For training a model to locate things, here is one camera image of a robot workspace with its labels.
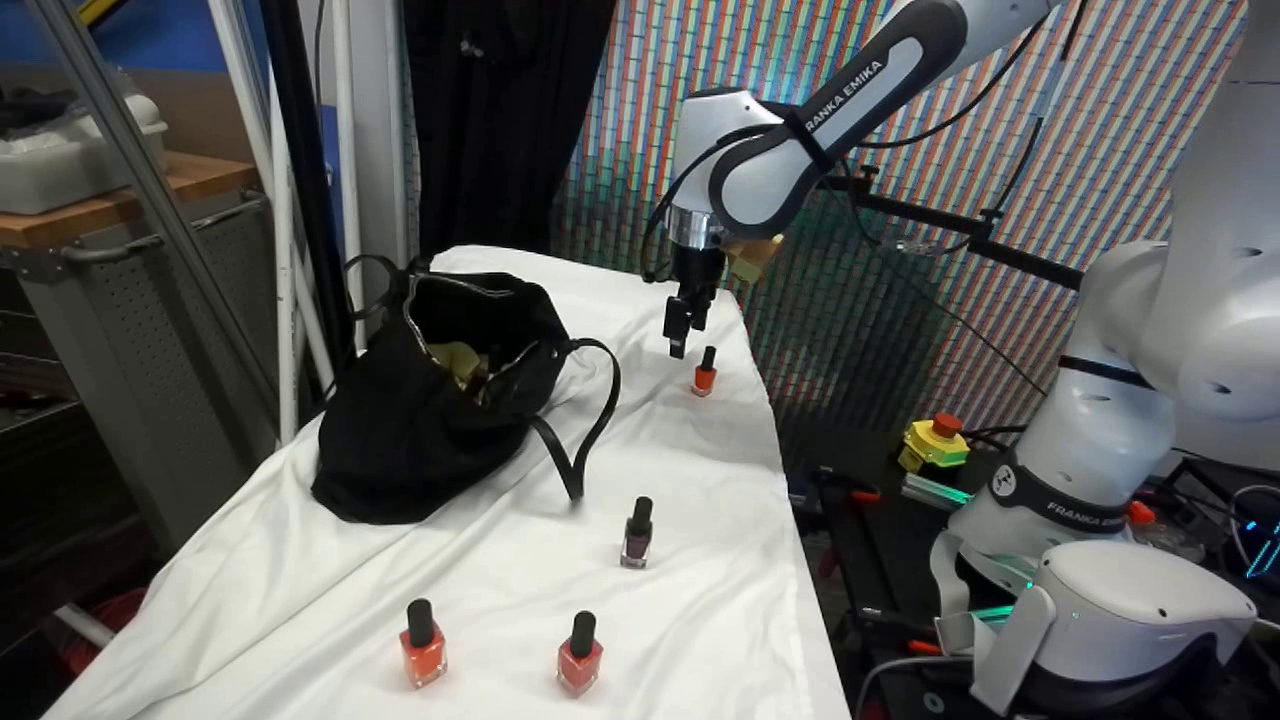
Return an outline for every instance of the background wall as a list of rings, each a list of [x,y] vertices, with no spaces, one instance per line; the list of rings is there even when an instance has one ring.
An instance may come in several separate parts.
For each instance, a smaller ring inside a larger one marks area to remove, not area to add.
[[[640,267],[644,211],[673,175],[675,101],[738,84],[761,101],[794,106],[858,47],[882,7],[880,0],[618,0],[559,196],[559,251]],[[880,164],[880,193],[948,211],[991,206],[1072,13],[1069,0],[1002,89],[958,129],[908,154],[863,154],[858,161]],[[1163,175],[1227,69],[1240,17],[1244,0],[1097,0],[998,246],[1088,267],[1110,246],[1169,235]],[[920,97],[882,137],[940,126],[998,62]],[[873,217],[867,224],[882,240],[952,240]],[[1016,425],[1052,379],[1072,294],[962,251],[875,251],[854,235],[838,196],[812,196],[789,232],[782,266],[743,295],[743,308],[779,419],[812,413],[882,425],[954,407],[968,425]]]

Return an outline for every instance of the white sheet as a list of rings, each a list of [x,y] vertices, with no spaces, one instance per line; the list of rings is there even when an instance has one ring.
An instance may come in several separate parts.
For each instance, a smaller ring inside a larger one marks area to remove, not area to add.
[[[568,261],[457,248],[446,273],[516,273],[551,294],[572,337],[598,337],[623,397],[572,513],[531,442],[425,524],[341,524],[310,498],[316,425],[275,453],[155,575],[145,613],[46,718],[847,718],[789,513],[773,407],[738,308],[721,295],[710,399],[666,360],[673,287]],[[554,389],[568,444],[604,399],[579,353]],[[617,566],[634,498],[655,499],[650,570]],[[432,596],[446,678],[406,688],[402,604]],[[598,615],[598,684],[551,671],[572,613]]]

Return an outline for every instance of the white fabric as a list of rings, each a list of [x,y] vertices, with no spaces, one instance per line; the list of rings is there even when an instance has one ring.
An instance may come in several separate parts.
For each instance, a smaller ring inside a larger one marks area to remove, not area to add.
[[[618,356],[623,397],[582,503],[568,508],[529,442],[425,524],[341,524],[309,493],[309,425],[167,561],[145,613],[46,718],[847,718],[730,295],[707,329],[716,392],[694,399],[694,360],[666,360],[660,337],[673,287],[497,248],[457,248],[436,267],[534,282],[572,337]],[[604,389],[598,356],[568,360],[549,415],[568,450]],[[634,498],[655,503],[647,573],[617,566]],[[446,636],[446,671],[428,688],[398,671],[411,596]],[[568,702],[551,671],[575,608],[598,615],[604,671]]]

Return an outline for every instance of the black cap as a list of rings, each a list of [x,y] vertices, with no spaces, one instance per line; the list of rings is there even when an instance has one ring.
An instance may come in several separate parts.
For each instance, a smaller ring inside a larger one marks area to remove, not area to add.
[[[411,599],[411,604],[406,604],[406,645],[411,645],[411,649],[428,649],[432,636],[436,636],[432,599]]]
[[[647,518],[650,518],[650,499],[634,498],[632,524],[647,524]]]
[[[568,636],[568,658],[582,660],[595,649],[595,615],[592,613],[575,613],[572,615],[572,636]]]

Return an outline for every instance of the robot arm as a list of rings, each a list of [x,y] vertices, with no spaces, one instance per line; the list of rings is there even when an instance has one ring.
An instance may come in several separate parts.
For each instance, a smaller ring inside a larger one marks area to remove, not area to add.
[[[776,117],[749,94],[699,94],[681,106],[675,282],[662,337],[682,356],[705,329],[725,255],[721,235],[782,232],[812,184],[934,80],[1002,47],[1058,0],[908,0],[794,111]]]

